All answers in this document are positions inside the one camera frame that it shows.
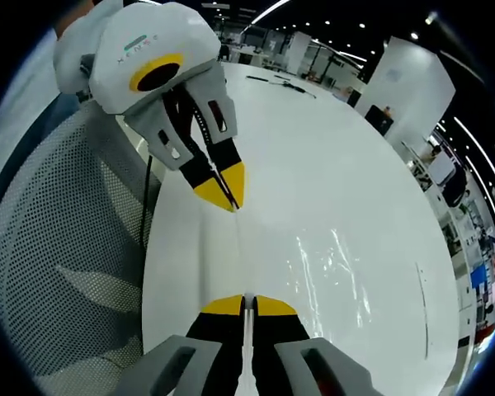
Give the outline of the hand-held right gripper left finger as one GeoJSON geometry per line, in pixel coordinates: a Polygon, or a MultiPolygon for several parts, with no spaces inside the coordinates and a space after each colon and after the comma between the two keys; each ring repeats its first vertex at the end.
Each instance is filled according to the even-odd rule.
{"type": "Polygon", "coordinates": [[[217,299],[184,336],[171,335],[124,371],[114,395],[203,395],[223,374],[225,388],[242,370],[243,295],[217,299]]]}

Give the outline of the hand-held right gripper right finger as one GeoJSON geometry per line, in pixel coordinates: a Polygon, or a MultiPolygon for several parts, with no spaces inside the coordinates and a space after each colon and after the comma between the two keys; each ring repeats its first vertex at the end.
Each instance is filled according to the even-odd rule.
{"type": "Polygon", "coordinates": [[[253,298],[252,370],[260,395],[379,395],[370,372],[323,337],[311,338],[286,302],[253,298]]]}

